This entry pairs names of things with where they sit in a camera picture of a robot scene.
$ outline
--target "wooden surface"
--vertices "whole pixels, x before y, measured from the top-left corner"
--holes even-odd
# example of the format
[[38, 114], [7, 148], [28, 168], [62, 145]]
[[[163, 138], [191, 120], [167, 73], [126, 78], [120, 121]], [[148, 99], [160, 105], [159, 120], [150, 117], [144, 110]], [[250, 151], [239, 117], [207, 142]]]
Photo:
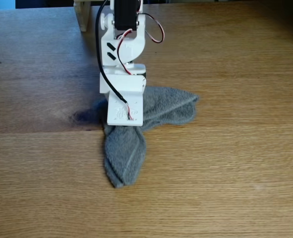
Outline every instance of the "wooden surface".
[[70, 119], [100, 97], [92, 29], [73, 8], [0, 11], [0, 238], [293, 238], [292, 27], [257, 2], [145, 8], [166, 31], [138, 60], [148, 84], [201, 101], [145, 134], [119, 190], [102, 130]]

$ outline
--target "wooden block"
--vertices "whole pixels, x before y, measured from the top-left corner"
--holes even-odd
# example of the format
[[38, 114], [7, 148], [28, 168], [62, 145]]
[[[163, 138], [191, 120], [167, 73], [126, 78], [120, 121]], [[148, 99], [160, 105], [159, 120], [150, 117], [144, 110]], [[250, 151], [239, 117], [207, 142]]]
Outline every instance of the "wooden block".
[[76, 12], [78, 24], [82, 32], [87, 31], [90, 6], [91, 6], [90, 1], [74, 2], [73, 4], [73, 7]]

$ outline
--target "red wire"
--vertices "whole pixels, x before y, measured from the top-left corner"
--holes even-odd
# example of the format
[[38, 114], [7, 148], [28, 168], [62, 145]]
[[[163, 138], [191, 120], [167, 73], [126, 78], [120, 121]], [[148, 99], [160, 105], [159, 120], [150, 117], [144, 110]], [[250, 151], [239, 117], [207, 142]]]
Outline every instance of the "red wire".
[[121, 59], [120, 59], [120, 56], [119, 56], [119, 50], [120, 50], [120, 46], [121, 46], [121, 44], [122, 44], [124, 38], [125, 38], [129, 33], [131, 33], [131, 32], [132, 32], [132, 30], [131, 30], [131, 31], [128, 31], [128, 32], [125, 33], [125, 35], [122, 37], [122, 39], [120, 40], [120, 42], [119, 42], [119, 44], [118, 44], [118, 47], [117, 47], [117, 58], [118, 58], [118, 60], [120, 61], [120, 63], [122, 64], [124, 70], [125, 70], [129, 75], [132, 75], [132, 74], [131, 74], [130, 71], [128, 71], [128, 70], [126, 69], [126, 67], [125, 67], [124, 64], [122, 63], [122, 61], [121, 61]]
[[151, 38], [151, 40], [153, 41], [153, 42], [155, 42], [155, 43], [157, 43], [157, 44], [159, 44], [159, 43], [161, 43], [161, 42], [163, 42], [164, 41], [164, 39], [165, 39], [165, 32], [164, 32], [164, 29], [163, 29], [163, 27], [162, 27], [162, 25], [160, 24], [160, 22], [158, 21], [158, 20], [156, 20], [153, 16], [151, 16], [150, 14], [148, 14], [148, 13], [142, 13], [143, 15], [147, 15], [147, 16], [149, 16], [150, 18], [152, 18], [156, 23], [157, 23], [157, 25], [160, 27], [160, 29], [161, 29], [161, 32], [162, 32], [162, 39], [160, 40], [160, 41], [158, 41], [158, 40], [155, 40], [146, 30], [145, 30], [145, 32], [147, 33], [147, 35]]
[[128, 104], [126, 104], [126, 105], [127, 105], [127, 108], [128, 108], [128, 116], [130, 117], [129, 119], [133, 120], [133, 118], [131, 117], [130, 107], [128, 106]]

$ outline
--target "gray cloth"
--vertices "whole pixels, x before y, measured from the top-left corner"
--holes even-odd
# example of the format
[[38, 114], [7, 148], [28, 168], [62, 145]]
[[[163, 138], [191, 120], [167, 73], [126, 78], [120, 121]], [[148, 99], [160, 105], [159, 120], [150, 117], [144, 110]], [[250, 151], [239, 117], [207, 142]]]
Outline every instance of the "gray cloth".
[[95, 106], [104, 125], [105, 169], [114, 185], [119, 188], [134, 184], [145, 159], [146, 142], [143, 132], [163, 124], [181, 125], [196, 115], [192, 93], [166, 87], [146, 87], [143, 94], [143, 126], [111, 126], [107, 124], [108, 101]]

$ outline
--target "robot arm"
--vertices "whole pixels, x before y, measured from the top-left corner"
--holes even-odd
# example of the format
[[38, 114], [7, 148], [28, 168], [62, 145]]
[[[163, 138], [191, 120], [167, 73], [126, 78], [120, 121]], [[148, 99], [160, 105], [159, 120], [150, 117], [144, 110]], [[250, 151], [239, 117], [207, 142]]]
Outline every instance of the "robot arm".
[[[96, 44], [100, 93], [105, 94], [109, 102], [107, 123], [142, 126], [146, 68], [133, 60], [141, 55], [145, 46], [143, 0], [110, 0], [113, 13], [105, 16], [101, 12], [106, 1], [97, 15]], [[101, 38], [101, 57], [99, 26], [106, 29]], [[117, 30], [125, 32], [117, 36]], [[135, 37], [128, 35], [132, 31], [136, 31]]]

